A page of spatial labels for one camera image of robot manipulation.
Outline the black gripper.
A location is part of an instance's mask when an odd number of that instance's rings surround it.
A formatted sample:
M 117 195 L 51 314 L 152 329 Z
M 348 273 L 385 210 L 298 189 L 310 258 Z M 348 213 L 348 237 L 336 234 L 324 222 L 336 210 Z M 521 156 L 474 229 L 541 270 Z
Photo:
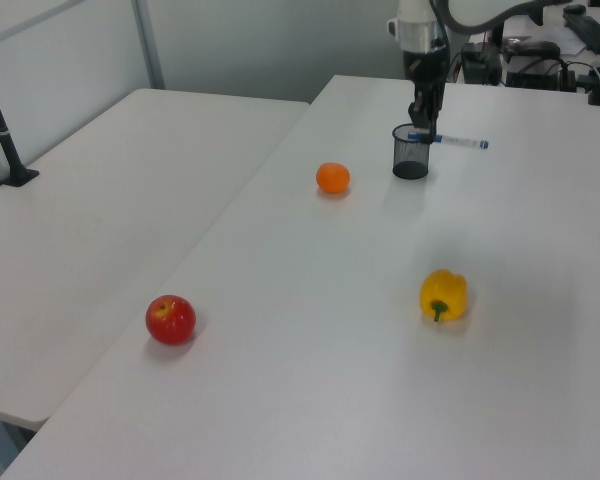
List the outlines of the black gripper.
M 416 128 L 426 128 L 428 117 L 427 142 L 435 143 L 449 67 L 449 48 L 440 47 L 428 52 L 404 51 L 403 62 L 405 77 L 414 84 L 415 90 L 415 100 L 408 108 L 411 122 Z

